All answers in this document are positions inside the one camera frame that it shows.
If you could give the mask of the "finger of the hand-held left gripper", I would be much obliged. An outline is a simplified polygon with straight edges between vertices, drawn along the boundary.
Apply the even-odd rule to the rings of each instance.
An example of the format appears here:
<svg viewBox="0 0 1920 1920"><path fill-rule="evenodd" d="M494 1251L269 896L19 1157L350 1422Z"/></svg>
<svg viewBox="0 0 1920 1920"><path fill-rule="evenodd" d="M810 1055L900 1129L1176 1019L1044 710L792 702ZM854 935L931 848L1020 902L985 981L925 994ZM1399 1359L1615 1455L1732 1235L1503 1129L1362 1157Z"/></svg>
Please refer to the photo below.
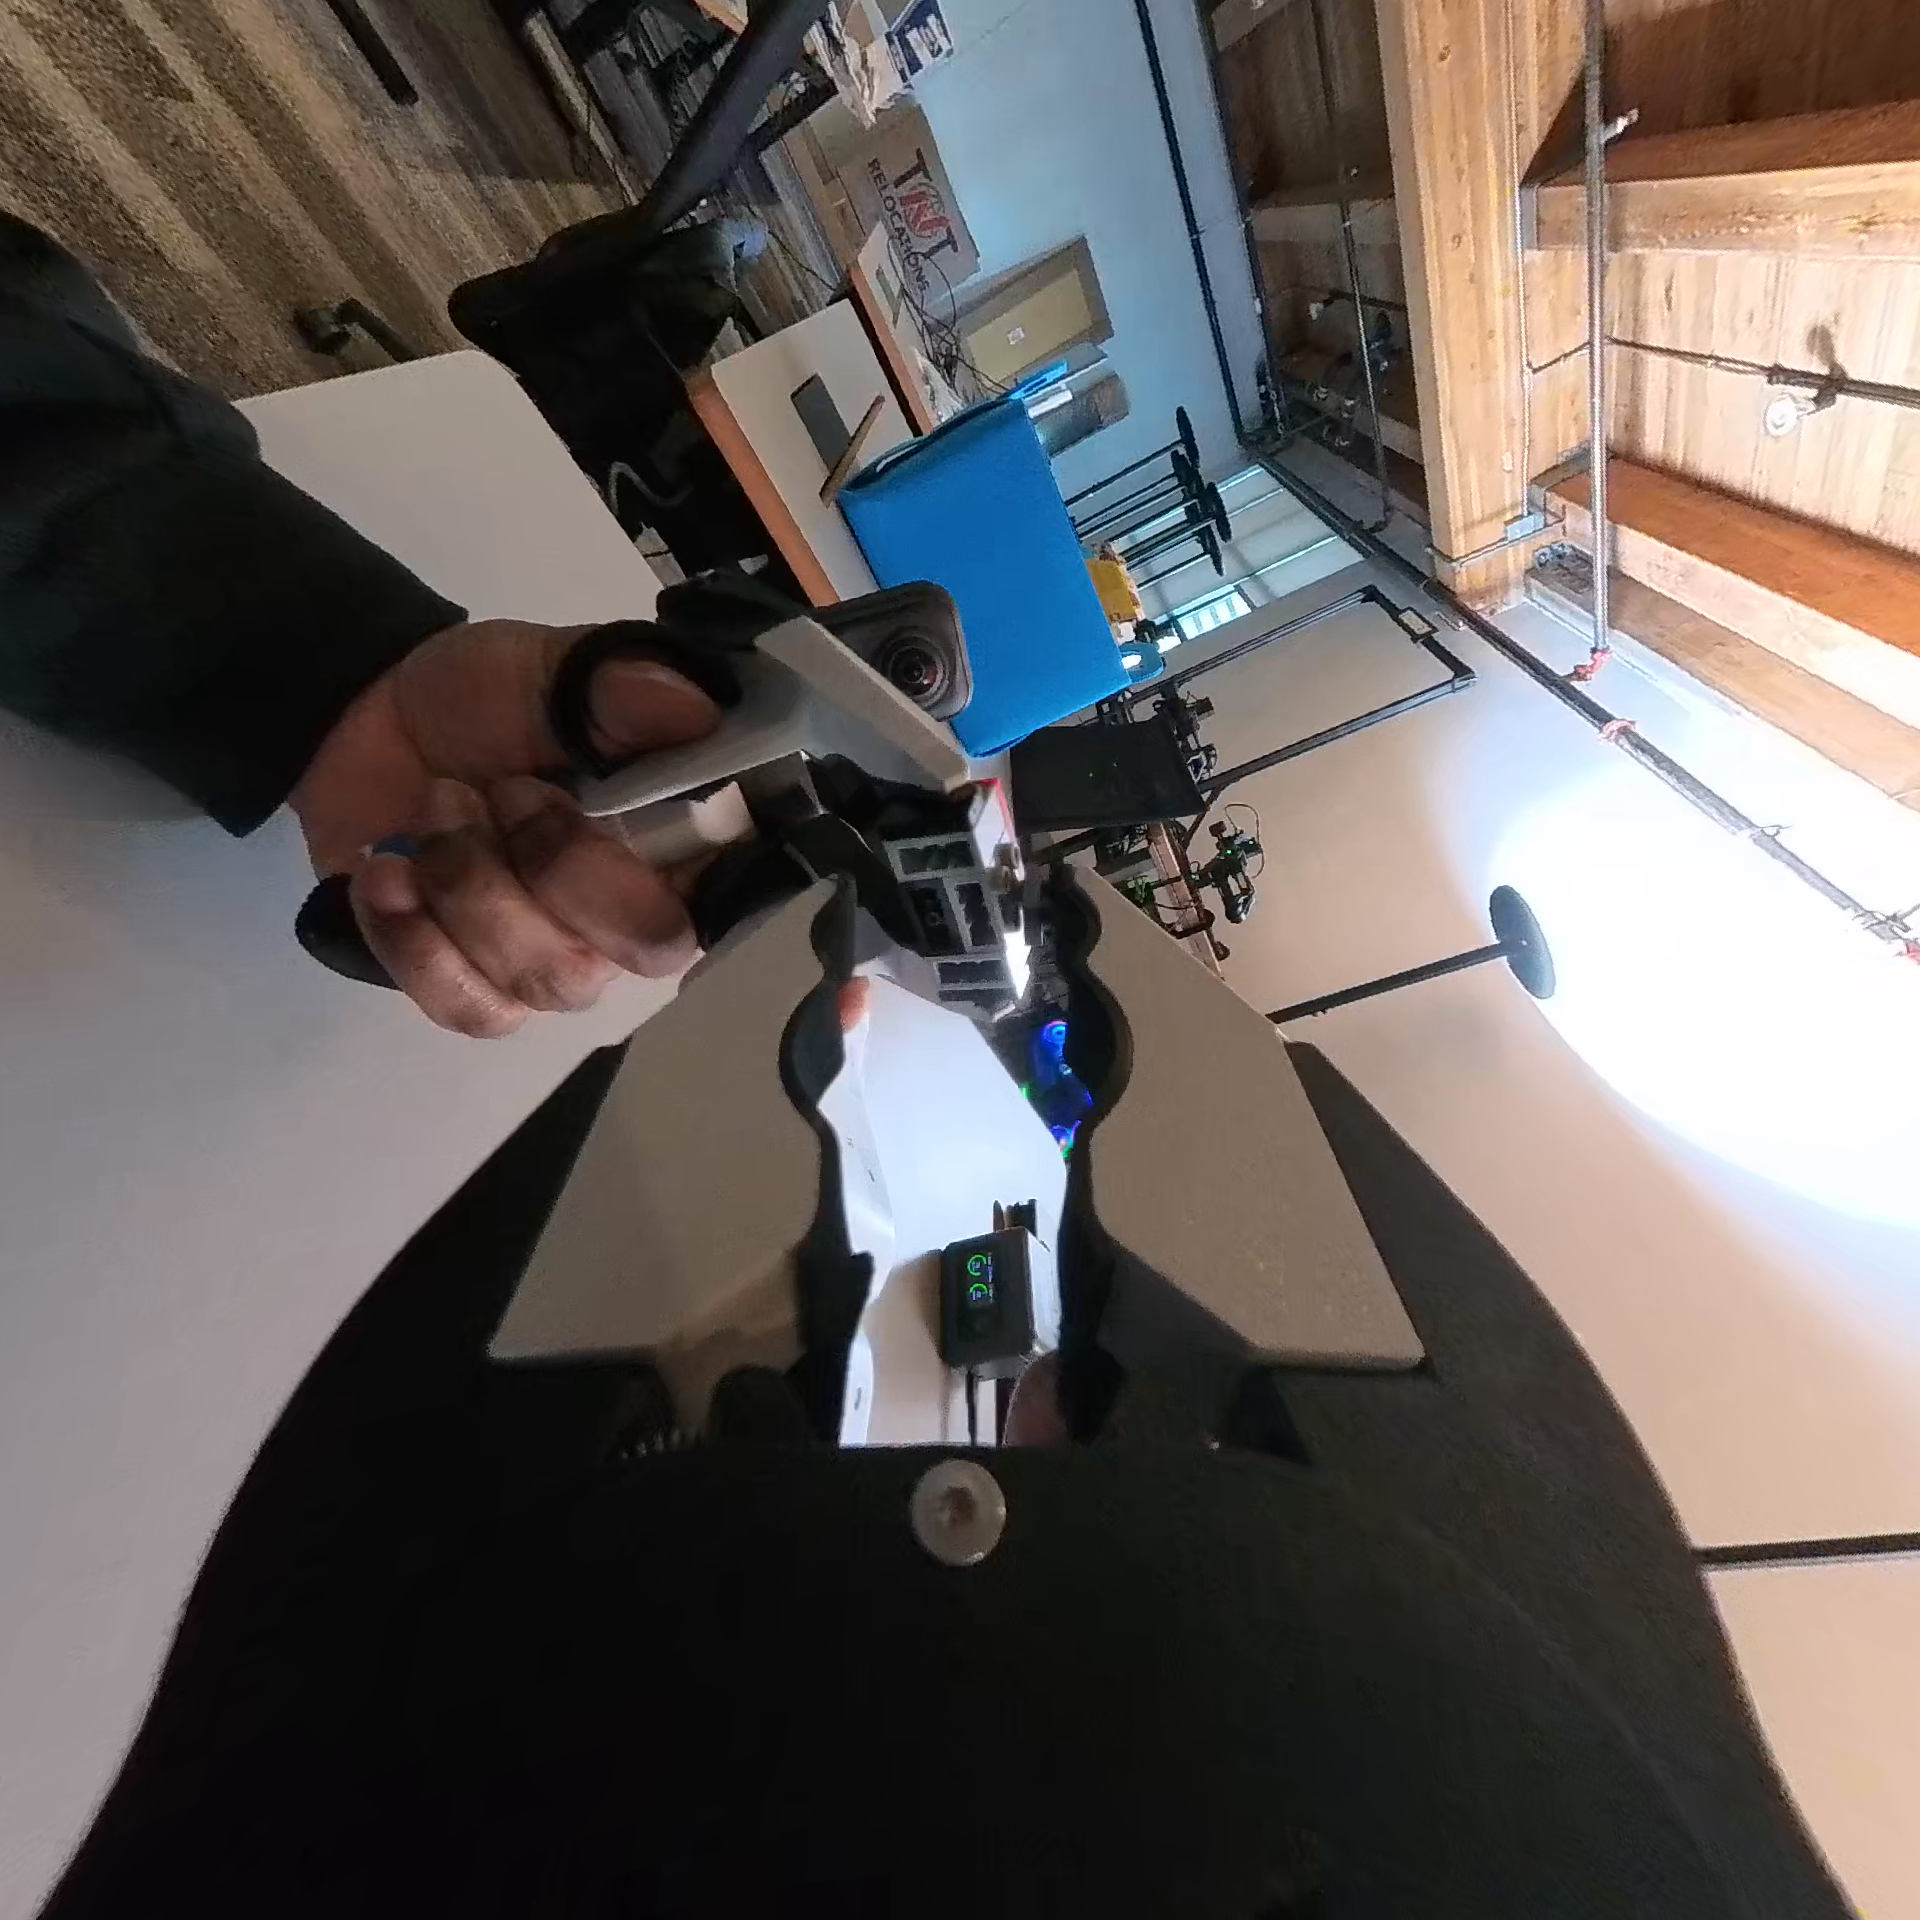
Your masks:
<svg viewBox="0 0 1920 1920"><path fill-rule="evenodd" d="M842 758L873 780L954 797L972 760L949 731L806 616L756 637L756 658L795 687L788 754Z"/></svg>

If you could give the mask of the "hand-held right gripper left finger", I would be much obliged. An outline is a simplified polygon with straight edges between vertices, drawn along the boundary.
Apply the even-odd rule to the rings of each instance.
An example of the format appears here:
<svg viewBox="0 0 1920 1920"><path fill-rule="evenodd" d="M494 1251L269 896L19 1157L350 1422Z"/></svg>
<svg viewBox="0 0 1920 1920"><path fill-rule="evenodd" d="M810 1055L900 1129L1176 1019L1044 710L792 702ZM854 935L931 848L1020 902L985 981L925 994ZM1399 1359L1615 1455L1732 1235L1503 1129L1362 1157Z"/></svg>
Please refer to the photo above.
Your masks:
<svg viewBox="0 0 1920 1920"><path fill-rule="evenodd" d="M487 1354L639 1361L682 1429L737 1371L866 1444L877 1158L848 1063L855 894L819 878L737 926L632 1036Z"/></svg>

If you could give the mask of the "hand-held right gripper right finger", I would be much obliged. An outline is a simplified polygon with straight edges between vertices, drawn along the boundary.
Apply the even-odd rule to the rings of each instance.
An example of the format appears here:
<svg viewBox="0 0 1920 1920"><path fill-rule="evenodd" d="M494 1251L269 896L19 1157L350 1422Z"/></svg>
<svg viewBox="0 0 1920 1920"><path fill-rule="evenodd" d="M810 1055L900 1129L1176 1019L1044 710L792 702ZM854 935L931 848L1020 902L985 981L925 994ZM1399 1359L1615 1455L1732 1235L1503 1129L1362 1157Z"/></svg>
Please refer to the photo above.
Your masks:
<svg viewBox="0 0 1920 1920"><path fill-rule="evenodd" d="M1055 1256L1069 1429L1145 1386L1226 1437L1254 1380L1422 1371L1278 1028L1089 868L1055 870L1049 912L1091 1097Z"/></svg>

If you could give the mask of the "red grey brick model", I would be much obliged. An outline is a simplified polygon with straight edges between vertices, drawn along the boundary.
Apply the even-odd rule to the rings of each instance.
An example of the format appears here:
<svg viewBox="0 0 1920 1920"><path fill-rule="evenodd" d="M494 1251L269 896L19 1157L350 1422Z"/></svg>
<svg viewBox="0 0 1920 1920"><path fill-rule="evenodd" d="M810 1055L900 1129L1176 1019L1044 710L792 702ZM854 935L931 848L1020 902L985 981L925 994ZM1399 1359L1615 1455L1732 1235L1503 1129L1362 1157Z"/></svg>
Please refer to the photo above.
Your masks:
<svg viewBox="0 0 1920 1920"><path fill-rule="evenodd" d="M938 1005L981 1028L1018 1015L1033 981L1033 930L1005 782L981 778L947 797L905 788L884 805L876 842Z"/></svg>

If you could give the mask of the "person's left forearm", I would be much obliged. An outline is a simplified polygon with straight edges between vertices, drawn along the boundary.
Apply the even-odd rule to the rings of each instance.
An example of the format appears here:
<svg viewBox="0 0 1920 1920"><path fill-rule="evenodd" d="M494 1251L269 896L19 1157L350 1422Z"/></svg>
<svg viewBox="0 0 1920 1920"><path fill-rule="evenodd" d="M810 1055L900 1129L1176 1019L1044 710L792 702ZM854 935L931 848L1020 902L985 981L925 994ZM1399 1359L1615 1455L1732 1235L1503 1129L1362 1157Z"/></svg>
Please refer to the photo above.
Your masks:
<svg viewBox="0 0 1920 1920"><path fill-rule="evenodd" d="M59 242L2 216L2 702L243 839L468 613L268 466Z"/></svg>

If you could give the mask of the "blue felt desk divider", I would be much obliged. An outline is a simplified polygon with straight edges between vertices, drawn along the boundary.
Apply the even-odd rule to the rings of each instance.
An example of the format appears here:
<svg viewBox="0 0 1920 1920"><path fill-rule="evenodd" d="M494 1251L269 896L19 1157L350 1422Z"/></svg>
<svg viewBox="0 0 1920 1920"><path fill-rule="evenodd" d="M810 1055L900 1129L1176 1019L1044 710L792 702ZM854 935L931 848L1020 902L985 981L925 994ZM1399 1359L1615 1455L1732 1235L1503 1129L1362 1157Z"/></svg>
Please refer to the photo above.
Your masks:
<svg viewBox="0 0 1920 1920"><path fill-rule="evenodd" d="M981 401L869 460L838 508L880 588L947 592L972 670L972 695L952 721L967 757L1007 753L1128 687L1020 397Z"/></svg>

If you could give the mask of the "person's left hand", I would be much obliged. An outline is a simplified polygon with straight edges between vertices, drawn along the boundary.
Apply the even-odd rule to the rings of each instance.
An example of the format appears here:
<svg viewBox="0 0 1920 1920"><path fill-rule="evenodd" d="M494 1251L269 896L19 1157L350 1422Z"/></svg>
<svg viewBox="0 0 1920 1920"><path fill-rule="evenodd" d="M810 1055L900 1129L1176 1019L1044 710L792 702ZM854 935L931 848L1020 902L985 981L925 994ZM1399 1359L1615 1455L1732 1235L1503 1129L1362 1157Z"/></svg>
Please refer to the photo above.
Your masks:
<svg viewBox="0 0 1920 1920"><path fill-rule="evenodd" d="M550 780L550 687L586 637L484 621L422 641L290 793L311 870L347 878L367 951L444 1032L498 1040L698 958L698 864L652 867Z"/></svg>

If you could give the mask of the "computer with coloured lights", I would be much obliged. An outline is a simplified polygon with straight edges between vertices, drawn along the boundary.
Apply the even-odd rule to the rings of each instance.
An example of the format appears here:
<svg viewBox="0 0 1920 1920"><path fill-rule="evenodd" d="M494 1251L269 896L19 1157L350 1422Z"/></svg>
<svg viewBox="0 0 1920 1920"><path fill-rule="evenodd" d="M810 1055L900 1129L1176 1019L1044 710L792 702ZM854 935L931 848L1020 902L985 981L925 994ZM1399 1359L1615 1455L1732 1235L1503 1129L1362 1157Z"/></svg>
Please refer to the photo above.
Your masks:
<svg viewBox="0 0 1920 1920"><path fill-rule="evenodd" d="M1069 1160L1078 1134L1091 1116L1093 1098L1068 1061L1068 1020L1042 1020L1025 1042L1025 1069L1020 1090L1042 1118L1063 1160Z"/></svg>

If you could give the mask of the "black monitor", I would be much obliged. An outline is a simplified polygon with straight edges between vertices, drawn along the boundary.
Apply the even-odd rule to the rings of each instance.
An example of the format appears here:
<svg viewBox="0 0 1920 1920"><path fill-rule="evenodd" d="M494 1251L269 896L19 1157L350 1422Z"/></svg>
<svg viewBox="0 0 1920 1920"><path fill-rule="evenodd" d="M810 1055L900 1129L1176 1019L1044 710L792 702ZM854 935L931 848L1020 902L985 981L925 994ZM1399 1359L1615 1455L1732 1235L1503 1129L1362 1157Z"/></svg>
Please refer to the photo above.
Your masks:
<svg viewBox="0 0 1920 1920"><path fill-rule="evenodd" d="M1203 795L1168 718L1051 727L1009 751L1012 807L1025 835L1069 835L1185 821Z"/></svg>

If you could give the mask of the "wooden stick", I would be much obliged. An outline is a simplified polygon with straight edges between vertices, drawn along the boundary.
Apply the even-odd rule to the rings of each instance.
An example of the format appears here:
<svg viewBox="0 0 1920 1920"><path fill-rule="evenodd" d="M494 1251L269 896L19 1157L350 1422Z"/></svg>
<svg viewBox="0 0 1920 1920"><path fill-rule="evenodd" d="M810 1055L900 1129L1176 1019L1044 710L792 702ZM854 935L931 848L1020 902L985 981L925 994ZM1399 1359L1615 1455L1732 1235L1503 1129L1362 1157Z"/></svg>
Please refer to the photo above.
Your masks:
<svg viewBox="0 0 1920 1920"><path fill-rule="evenodd" d="M824 478L818 487L821 507L838 502L851 475L861 466L867 445L884 425L884 414L889 411L889 404L885 395L873 397L854 426L842 420L829 397L821 397L818 404L811 407L807 414L807 434L824 469Z"/></svg>

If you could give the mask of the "black power adapter box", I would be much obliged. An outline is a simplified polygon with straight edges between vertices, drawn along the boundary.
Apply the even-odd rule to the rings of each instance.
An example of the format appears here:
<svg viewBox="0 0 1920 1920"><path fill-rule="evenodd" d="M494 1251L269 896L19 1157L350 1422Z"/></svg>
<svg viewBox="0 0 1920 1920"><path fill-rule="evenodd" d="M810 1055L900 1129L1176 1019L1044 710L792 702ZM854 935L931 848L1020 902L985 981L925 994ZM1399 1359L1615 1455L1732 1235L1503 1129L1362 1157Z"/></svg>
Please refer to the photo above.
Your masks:
<svg viewBox="0 0 1920 1920"><path fill-rule="evenodd" d="M947 1371L1013 1380L1037 1356L1033 1248L1020 1225L940 1248L933 1333Z"/></svg>

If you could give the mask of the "row of black stools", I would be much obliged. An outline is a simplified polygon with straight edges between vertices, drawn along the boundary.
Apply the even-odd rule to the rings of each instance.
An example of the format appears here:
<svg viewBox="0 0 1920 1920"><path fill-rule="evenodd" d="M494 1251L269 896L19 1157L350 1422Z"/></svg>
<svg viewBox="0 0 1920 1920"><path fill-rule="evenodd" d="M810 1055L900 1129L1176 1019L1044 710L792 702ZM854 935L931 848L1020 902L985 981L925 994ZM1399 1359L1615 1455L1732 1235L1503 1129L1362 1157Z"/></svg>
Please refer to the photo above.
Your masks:
<svg viewBox="0 0 1920 1920"><path fill-rule="evenodd" d="M1069 492L1065 508L1082 556L1119 567L1140 588L1200 567L1226 575L1231 516L1184 407L1162 445Z"/></svg>

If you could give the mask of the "brown framed picture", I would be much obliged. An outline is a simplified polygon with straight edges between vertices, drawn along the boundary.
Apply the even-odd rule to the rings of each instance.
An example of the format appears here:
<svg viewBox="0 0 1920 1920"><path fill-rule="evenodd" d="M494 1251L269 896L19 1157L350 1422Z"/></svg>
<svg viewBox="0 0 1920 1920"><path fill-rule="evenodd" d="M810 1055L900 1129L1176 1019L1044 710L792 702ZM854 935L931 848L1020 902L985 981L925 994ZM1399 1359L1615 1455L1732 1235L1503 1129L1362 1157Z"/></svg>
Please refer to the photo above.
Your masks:
<svg viewBox="0 0 1920 1920"><path fill-rule="evenodd" d="M1076 373L1113 336L1085 236L1042 252L960 300L954 331L983 393L1007 393L1057 366Z"/></svg>

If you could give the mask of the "cardboard box red print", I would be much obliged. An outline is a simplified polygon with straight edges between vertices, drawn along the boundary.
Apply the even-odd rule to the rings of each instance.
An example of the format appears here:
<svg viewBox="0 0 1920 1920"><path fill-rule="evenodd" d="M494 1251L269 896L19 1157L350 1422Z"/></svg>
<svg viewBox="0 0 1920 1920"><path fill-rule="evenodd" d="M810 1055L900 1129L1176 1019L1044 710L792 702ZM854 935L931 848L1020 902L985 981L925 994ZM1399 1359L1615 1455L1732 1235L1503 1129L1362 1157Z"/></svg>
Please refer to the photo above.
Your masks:
<svg viewBox="0 0 1920 1920"><path fill-rule="evenodd" d="M973 279L979 252L923 114L898 112L861 130L832 175L854 226L884 235L930 306L952 303Z"/></svg>

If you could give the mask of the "black bag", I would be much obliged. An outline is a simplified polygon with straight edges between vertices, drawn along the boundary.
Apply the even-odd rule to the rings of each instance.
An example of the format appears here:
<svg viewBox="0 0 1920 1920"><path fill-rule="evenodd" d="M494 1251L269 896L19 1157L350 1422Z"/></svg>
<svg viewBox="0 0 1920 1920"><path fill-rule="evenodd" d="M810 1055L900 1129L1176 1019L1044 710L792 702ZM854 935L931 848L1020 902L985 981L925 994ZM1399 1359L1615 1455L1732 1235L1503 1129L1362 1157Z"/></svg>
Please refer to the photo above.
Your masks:
<svg viewBox="0 0 1920 1920"><path fill-rule="evenodd" d="M698 419L688 375L722 333L756 340L744 276L763 220L717 215L652 238L615 213L458 284L450 326L508 369L630 537L654 534L684 578L748 572L792 592L744 484Z"/></svg>

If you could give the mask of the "black metal frame stand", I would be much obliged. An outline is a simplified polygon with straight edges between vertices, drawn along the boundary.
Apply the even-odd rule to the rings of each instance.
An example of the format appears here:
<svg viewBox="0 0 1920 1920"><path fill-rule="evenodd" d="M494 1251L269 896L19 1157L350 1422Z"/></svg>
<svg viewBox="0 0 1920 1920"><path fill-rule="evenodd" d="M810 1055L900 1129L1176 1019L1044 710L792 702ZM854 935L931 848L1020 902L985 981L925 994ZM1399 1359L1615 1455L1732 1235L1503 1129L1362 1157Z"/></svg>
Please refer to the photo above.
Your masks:
<svg viewBox="0 0 1920 1920"><path fill-rule="evenodd" d="M1238 765L1219 768L1217 763L1205 763L1196 744L1198 728L1205 714L1200 712L1201 701L1187 698L1187 687L1209 675L1219 675L1231 667L1238 667L1271 646L1289 642L1301 635L1325 626L1348 613L1378 614L1388 626L1393 628L1401 642L1435 664L1441 672L1441 678L1411 693L1399 695L1385 704L1355 714L1354 718L1308 732ZM1177 669L1176 672L1150 684L1145 689L1145 696L1152 701L1156 714L1165 718L1173 741L1181 747L1187 747L1193 765L1201 768L1198 775L1193 775L1193 791L1200 811L1205 811L1208 807L1221 803L1238 787L1266 772L1278 771L1284 765L1312 757L1320 751L1337 747L1354 741L1360 735L1431 708L1456 695L1471 690L1474 687L1476 670L1451 653L1451 649L1439 639L1433 622L1411 609L1393 602L1382 588L1374 584L1362 584L1293 619L1271 622L1258 635L1243 637L1196 664Z"/></svg>

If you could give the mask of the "wooden post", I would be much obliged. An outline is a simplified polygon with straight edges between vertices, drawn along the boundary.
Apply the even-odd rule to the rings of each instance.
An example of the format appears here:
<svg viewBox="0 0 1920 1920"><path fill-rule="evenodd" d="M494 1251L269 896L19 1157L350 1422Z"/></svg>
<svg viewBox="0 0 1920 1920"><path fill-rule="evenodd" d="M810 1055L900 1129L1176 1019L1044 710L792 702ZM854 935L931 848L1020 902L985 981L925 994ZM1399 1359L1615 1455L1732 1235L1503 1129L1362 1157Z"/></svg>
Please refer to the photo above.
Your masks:
<svg viewBox="0 0 1920 1920"><path fill-rule="evenodd" d="M1500 613L1544 543L1520 531L1535 484L1597 445L1588 254L1529 244L1529 189L1578 172L1606 7L1378 3L1374 20L1427 564Z"/></svg>

